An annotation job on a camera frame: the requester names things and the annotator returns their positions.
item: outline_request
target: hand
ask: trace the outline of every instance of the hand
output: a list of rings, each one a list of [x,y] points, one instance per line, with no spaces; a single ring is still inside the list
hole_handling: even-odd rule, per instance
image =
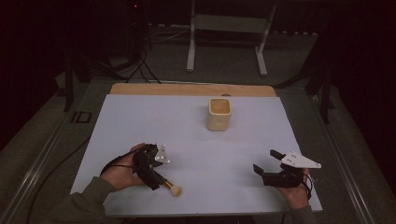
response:
[[[131,151],[142,147],[143,145],[144,143],[136,145],[131,148]],[[130,166],[132,165],[133,157],[134,153],[122,158],[115,163],[115,165],[124,165],[129,167],[111,166],[104,173],[102,173],[100,177],[110,183],[116,190],[122,190],[137,185],[145,185],[139,176],[132,173],[132,168],[130,168]]]
[[[304,168],[304,182],[306,183],[306,177],[309,174],[309,170]],[[276,188],[279,190],[281,194],[286,199],[289,208],[291,209],[299,209],[303,207],[307,207],[309,205],[308,196],[306,194],[306,188],[303,184],[300,184],[297,188],[291,189],[283,189],[283,188]]]

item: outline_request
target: person's arm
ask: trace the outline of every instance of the person's arm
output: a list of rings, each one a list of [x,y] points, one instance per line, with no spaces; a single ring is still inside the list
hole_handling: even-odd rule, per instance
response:
[[[103,178],[94,177],[82,193],[66,197],[44,223],[100,223],[105,218],[103,202],[116,189]]]
[[[309,174],[308,169],[304,169],[304,182]],[[286,199],[290,208],[291,218],[294,224],[317,224],[317,220],[309,205],[306,188],[303,184],[297,188],[282,189],[276,188]]]
[[[139,144],[131,150],[141,146],[142,144]],[[133,155],[116,162],[115,165],[121,166],[111,166],[100,177],[94,177],[82,193],[67,196],[49,212],[44,223],[100,223],[105,218],[103,202],[109,193],[144,185],[144,182],[134,175],[130,168]]]

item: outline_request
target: metal frame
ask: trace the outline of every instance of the metal frame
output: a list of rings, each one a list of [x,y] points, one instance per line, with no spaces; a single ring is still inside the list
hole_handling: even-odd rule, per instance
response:
[[[26,202],[28,202],[29,197],[34,193],[34,188],[39,181],[39,178],[43,174],[45,166],[50,160],[51,154],[56,149],[58,139],[64,131],[65,124],[69,122],[70,118],[72,117],[72,111],[78,107],[78,104],[85,94],[87,88],[88,86],[82,88],[81,92],[76,97],[76,101],[74,101],[74,103],[69,106],[69,109],[64,111],[60,117],[54,130],[50,134],[46,145],[41,148],[39,155],[27,171],[18,189],[16,189],[16,193],[14,194],[13,198],[1,214],[0,223],[12,223],[13,218],[18,215]]]
[[[262,56],[262,51],[264,49],[265,42],[267,41],[275,12],[276,5],[272,6],[270,15],[267,19],[195,14],[195,0],[191,0],[191,35],[189,54],[187,58],[187,71],[192,72],[194,70],[196,48],[195,29],[247,32],[262,34],[262,42],[259,46],[256,46],[255,53],[257,57],[257,63],[260,69],[260,75],[266,77],[268,73],[265,66],[264,57]]]
[[[355,207],[359,220],[361,221],[362,224],[375,223],[373,215],[370,212],[368,206],[366,205],[365,199],[361,192],[361,188],[359,188],[359,184],[356,182],[355,178],[353,177],[353,174],[351,173],[348,167],[347,161],[344,158],[343,152],[340,146],[338,145],[337,140],[335,139],[335,136],[333,134],[334,130],[328,123],[325,123],[321,117],[320,111],[318,110],[318,106],[317,106],[318,98],[314,97],[313,99],[311,98],[309,101],[313,107],[313,111],[315,112],[319,124],[322,126],[323,130],[325,131],[328,137],[329,144],[332,147],[331,153],[335,159],[335,166],[338,172],[340,172],[340,176],[344,181],[344,185],[346,187],[346,190],[348,191],[350,201],[352,201]]]

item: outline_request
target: table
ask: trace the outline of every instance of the table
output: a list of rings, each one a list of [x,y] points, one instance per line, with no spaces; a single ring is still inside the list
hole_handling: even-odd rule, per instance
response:
[[[205,127],[208,100],[229,94],[229,129]],[[258,164],[280,172],[269,155],[299,152],[280,99],[271,87],[188,84],[116,84],[107,96],[72,192],[81,191],[110,160],[140,143],[166,145],[171,162],[156,171],[183,188],[133,187],[105,201],[113,217],[252,215],[288,211],[283,197],[253,172]],[[314,211],[321,210],[313,190]]]
[[[191,0],[191,21],[190,21],[190,47],[187,58],[187,71],[194,70],[195,61],[195,29],[215,30],[215,31],[232,31],[262,34],[262,41],[255,48],[257,63],[259,65],[260,75],[267,76],[267,68],[262,56],[265,42],[270,32],[272,20],[276,12],[276,5],[271,6],[270,14],[267,18],[248,18],[248,17],[231,17],[220,15],[206,15],[195,13],[195,0]]]

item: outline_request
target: dark background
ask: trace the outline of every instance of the dark background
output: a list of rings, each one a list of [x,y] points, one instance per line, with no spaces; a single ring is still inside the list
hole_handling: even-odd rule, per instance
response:
[[[128,2],[141,6],[140,1]],[[332,84],[338,87],[378,166],[396,192],[392,173],[396,156],[396,137],[393,137],[396,133],[395,4],[390,1],[277,2],[272,32],[319,34],[314,46],[321,52],[318,57],[329,65]],[[134,46],[129,51],[138,53],[144,32],[137,29],[136,24],[141,26],[144,16],[139,11],[141,7],[129,8],[126,18],[124,3],[2,1],[0,148],[58,90],[54,77],[64,70],[70,46],[77,46],[94,60],[104,62],[112,54],[124,53],[127,40]],[[190,1],[150,0],[145,4],[145,19],[153,25],[190,23]],[[254,9],[249,11],[249,4],[244,5],[243,1],[229,4],[228,9],[223,10],[220,4],[221,1],[203,0],[197,10],[225,15],[260,15]],[[128,29],[133,23],[136,23],[132,26],[134,29]]]

